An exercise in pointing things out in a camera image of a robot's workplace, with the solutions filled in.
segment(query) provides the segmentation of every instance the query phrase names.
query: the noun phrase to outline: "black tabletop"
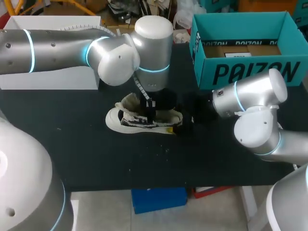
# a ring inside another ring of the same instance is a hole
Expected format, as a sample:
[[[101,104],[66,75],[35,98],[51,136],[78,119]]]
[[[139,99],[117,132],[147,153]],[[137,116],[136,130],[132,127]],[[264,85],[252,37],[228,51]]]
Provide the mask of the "black tabletop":
[[[175,45],[169,87],[179,94],[198,91],[187,44]],[[291,164],[259,160],[238,144],[236,118],[196,126],[195,135],[121,134],[105,116],[115,102],[138,92],[132,79],[99,90],[2,90],[0,108],[8,120],[40,141],[69,191],[154,187],[274,184]],[[280,106],[284,129],[308,131],[308,95],[288,89]]]

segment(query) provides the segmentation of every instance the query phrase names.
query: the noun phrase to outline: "sneaker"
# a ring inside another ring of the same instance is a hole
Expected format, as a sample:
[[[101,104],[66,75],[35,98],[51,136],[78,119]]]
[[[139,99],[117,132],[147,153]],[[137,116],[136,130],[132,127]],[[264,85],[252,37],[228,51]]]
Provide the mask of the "sneaker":
[[[138,132],[157,132],[173,134],[172,128],[182,124],[183,115],[176,110],[157,110],[153,123],[148,123],[142,111],[140,100],[135,93],[124,97],[115,104],[106,116],[106,125],[111,130],[131,134]]]

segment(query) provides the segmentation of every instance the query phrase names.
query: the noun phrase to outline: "shoe sole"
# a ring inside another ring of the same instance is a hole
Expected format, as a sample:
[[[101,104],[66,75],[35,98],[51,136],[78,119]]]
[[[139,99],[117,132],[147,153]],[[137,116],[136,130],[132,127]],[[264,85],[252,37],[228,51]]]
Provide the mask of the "shoe sole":
[[[172,134],[168,132],[168,129],[171,127],[156,127],[156,128],[138,128],[138,127],[128,127],[121,125],[120,120],[118,118],[119,109],[116,107],[109,110],[106,115],[106,125],[113,131],[125,133],[125,134],[133,134],[139,132],[156,132],[162,134]]]

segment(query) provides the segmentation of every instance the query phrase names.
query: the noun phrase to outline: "red object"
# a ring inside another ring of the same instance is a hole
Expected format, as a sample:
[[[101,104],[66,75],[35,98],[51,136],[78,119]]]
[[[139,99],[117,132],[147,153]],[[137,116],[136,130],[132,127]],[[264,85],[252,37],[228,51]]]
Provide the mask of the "red object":
[[[224,191],[226,189],[230,189],[230,188],[232,188],[232,186],[213,187],[211,189],[204,190],[202,192],[196,192],[195,189],[193,189],[192,193],[195,196],[195,198],[198,199],[198,198],[201,198],[201,197],[204,197],[204,196],[209,196],[209,195],[212,195],[212,194],[215,194],[215,193],[218,193],[218,192]]]
[[[3,29],[5,27],[9,19],[10,19],[9,13],[5,13],[0,17],[0,29]]]

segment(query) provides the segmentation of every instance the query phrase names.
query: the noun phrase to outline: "silver robotic arm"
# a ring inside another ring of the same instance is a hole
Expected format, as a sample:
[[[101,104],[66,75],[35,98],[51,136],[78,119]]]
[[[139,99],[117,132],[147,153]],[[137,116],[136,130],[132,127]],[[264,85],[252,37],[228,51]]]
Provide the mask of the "silver robotic arm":
[[[283,130],[277,121],[278,105],[287,96],[280,72],[270,69],[213,91],[210,103],[222,118],[239,116],[234,126],[237,141],[262,160],[304,165],[308,133]]]
[[[113,37],[108,29],[79,31],[3,30],[0,33],[0,75],[89,66],[105,83],[125,83],[136,71],[146,91],[167,84],[172,24],[147,16],[135,31]]]

